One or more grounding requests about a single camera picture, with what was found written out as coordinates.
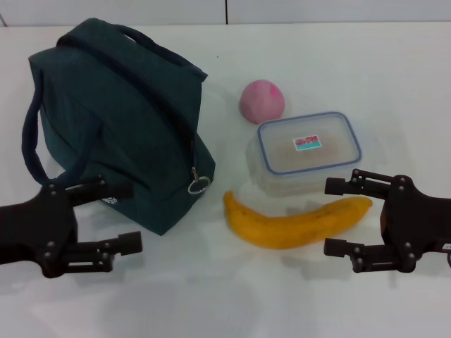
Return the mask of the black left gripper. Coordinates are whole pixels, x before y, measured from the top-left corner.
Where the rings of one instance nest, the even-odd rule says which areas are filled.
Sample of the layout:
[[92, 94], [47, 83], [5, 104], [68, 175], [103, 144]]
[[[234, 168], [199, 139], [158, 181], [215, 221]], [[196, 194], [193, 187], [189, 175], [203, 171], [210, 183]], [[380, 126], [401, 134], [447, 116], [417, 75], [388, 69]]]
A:
[[109, 273], [116, 254], [127, 256], [142, 252], [141, 232], [120, 234], [98, 242], [73, 241], [73, 206], [103, 199], [134, 197], [131, 183], [109, 184], [101, 175], [66, 187], [55, 183], [21, 204], [1, 207], [1, 264], [30, 261], [47, 278], [64, 273]]

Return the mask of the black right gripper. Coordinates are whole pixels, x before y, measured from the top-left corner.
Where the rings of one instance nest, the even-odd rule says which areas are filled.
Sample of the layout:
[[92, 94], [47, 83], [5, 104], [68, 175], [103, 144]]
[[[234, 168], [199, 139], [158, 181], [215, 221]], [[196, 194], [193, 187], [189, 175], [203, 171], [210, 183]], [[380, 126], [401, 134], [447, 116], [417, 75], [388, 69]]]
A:
[[390, 271], [395, 267], [401, 273], [411, 273], [427, 253], [443, 253], [450, 260], [450, 200], [420, 192], [410, 177], [354, 169], [348, 181], [328, 177], [324, 193], [385, 201], [381, 233], [387, 246], [325, 239], [324, 254], [349, 256], [355, 273]]

